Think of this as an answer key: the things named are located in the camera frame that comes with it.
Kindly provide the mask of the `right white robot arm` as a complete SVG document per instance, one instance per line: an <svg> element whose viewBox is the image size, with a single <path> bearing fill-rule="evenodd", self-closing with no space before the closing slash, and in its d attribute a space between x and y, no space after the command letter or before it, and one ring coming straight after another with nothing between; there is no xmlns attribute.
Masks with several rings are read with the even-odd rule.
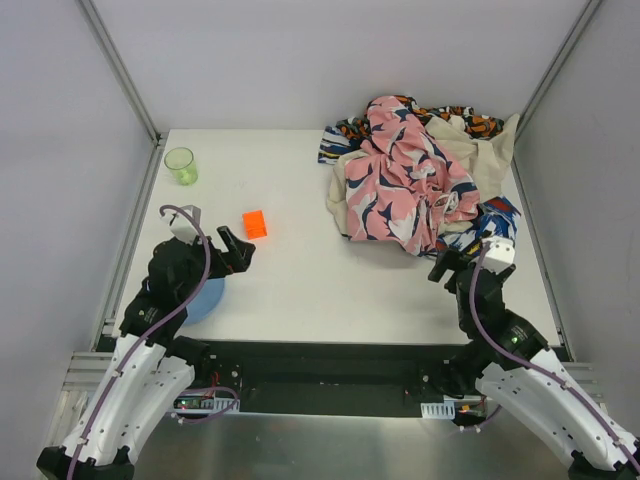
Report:
<svg viewBox="0 0 640 480"><path fill-rule="evenodd" d="M554 452L572 479L638 478L638 437L598 406L528 320L506 307L502 289L515 266L499 251L439 254L429 279L451 275L445 288L456 297L469 342L431 384L450 397L478 393L496 402Z"/></svg>

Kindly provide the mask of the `pink patterned cloth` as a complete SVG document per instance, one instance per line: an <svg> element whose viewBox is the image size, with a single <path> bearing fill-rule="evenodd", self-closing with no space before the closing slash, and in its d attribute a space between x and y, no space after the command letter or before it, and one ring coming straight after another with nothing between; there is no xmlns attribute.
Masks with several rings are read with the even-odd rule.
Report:
<svg viewBox="0 0 640 480"><path fill-rule="evenodd" d="M398 98L373 100L366 119L366 155L344 168L347 236L396 242L409 254L425 256L436 249L444 223L477 216L480 192Z"/></svg>

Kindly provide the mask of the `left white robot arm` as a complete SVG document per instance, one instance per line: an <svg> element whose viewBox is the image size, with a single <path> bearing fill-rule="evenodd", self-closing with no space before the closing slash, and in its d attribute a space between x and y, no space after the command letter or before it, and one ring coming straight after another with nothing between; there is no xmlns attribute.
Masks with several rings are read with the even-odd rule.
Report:
<svg viewBox="0 0 640 480"><path fill-rule="evenodd" d="M93 398L62 444L39 455L37 467L46 478L132 478L146 441L174 401L188 388L215 389L209 346L177 332L205 282L247 271L256 250L226 226L217 232L224 250L198 234L154 248Z"/></svg>

